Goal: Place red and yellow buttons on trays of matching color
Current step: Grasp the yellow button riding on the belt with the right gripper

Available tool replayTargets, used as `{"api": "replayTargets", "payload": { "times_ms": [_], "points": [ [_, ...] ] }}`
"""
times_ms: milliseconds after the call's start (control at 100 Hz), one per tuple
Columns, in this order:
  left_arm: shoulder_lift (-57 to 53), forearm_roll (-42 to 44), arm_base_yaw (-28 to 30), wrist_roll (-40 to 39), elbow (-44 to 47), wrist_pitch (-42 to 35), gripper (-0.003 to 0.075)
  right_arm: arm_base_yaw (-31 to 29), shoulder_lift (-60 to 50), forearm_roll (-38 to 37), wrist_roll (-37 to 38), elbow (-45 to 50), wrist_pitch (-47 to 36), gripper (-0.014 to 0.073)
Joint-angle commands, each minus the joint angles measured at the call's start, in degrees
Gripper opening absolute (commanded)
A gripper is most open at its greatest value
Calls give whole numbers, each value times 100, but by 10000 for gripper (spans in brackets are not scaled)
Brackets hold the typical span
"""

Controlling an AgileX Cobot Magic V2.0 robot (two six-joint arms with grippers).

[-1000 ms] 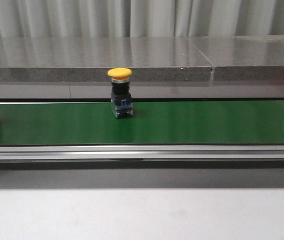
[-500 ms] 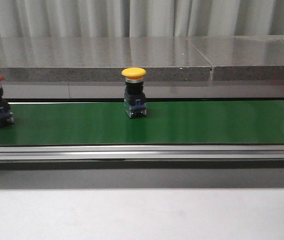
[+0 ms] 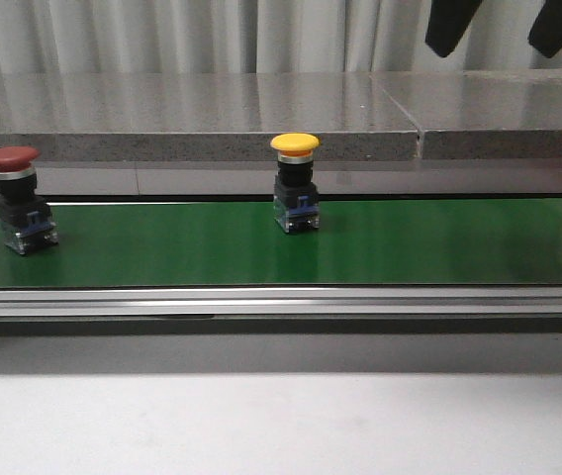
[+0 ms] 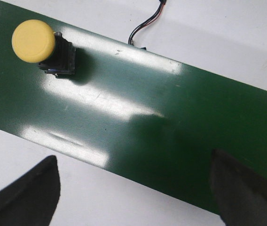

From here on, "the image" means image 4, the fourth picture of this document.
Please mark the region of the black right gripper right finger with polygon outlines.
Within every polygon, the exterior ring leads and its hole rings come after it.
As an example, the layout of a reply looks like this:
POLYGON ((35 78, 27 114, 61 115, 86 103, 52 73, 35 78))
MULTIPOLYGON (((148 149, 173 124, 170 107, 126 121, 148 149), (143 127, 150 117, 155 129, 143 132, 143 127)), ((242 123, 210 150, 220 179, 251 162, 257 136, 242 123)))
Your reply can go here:
POLYGON ((267 226, 267 179, 222 150, 211 155, 210 187, 227 226, 267 226))

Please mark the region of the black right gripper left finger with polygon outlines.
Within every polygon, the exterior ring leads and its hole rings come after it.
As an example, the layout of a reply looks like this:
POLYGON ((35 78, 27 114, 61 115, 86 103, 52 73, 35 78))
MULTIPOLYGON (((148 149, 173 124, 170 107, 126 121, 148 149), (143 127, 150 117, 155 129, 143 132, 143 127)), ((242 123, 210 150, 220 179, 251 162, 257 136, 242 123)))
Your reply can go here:
POLYGON ((61 191, 57 158, 50 155, 0 190, 0 226, 48 226, 61 191))

